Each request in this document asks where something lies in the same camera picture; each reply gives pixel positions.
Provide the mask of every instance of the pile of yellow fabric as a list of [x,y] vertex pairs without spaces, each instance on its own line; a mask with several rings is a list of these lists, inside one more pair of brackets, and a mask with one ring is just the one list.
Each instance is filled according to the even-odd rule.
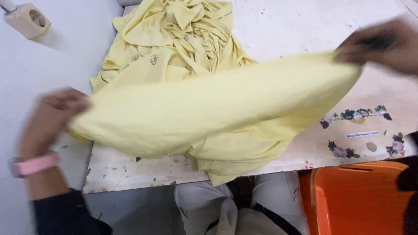
[[115,18],[106,70],[91,79],[93,108],[72,130],[143,158],[185,153],[214,186],[279,157],[361,67],[332,53],[257,64],[231,34],[231,11],[212,0],[144,0]]

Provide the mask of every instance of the brown stain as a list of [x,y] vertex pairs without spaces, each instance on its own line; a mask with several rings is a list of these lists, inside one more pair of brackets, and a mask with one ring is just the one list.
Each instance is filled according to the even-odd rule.
[[366,147],[367,147],[368,150],[370,150],[372,152],[376,152],[376,150],[377,150],[377,146],[373,142],[367,142]]
[[366,119],[364,117],[356,120],[356,119],[351,119],[350,122],[352,123],[356,123],[356,124],[363,124],[366,121]]

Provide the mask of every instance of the black strap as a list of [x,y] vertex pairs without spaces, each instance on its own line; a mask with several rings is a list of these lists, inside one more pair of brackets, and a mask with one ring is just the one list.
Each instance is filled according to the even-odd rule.
[[212,228],[214,228],[216,225],[218,225],[218,223],[219,223],[219,219],[218,219],[217,221],[212,222],[211,224],[209,224],[208,228],[206,229],[205,234],[203,234],[203,235],[206,235],[206,234],[207,234],[207,232],[208,232],[209,230],[211,230]]
[[269,218],[277,226],[283,229],[283,231],[285,231],[288,235],[302,235],[295,227],[293,227],[293,225],[283,219],[280,215],[272,212],[264,206],[256,203],[252,209],[263,213],[265,216],[267,216],[267,218]]

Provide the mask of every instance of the floor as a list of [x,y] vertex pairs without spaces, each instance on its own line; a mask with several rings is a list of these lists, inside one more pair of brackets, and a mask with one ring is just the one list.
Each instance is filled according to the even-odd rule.
[[85,199],[91,215],[109,224],[113,234],[183,235],[173,192],[169,185],[87,194]]

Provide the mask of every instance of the floral embroidery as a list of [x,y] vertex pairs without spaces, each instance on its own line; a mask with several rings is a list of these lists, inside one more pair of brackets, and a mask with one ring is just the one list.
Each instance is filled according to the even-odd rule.
[[190,67],[190,65],[186,65],[186,67],[185,67],[187,70],[189,70],[190,71],[190,73],[189,74],[191,74],[192,72],[193,72],[193,69]]
[[139,55],[134,55],[131,57],[131,62],[137,61],[139,58]]
[[158,56],[157,55],[154,54],[154,55],[151,56],[151,60],[150,60],[151,66],[157,64],[157,59],[158,59]]
[[357,109],[357,111],[347,109],[344,112],[341,112],[340,115],[334,113],[331,118],[322,118],[319,123],[323,129],[327,129],[329,126],[332,126],[335,121],[352,119],[358,120],[360,118],[367,118],[371,116],[382,116],[385,119],[392,121],[392,118],[389,113],[387,113],[385,106],[379,105],[374,111],[371,109]]
[[398,133],[398,135],[393,135],[392,139],[392,146],[386,146],[386,151],[389,153],[389,155],[392,157],[393,155],[398,156],[405,156],[405,150],[404,150],[404,144],[405,141],[403,141],[403,135],[401,132]]
[[334,141],[328,140],[328,148],[334,154],[336,158],[359,158],[360,155],[354,153],[354,149],[352,148],[342,148],[338,147]]

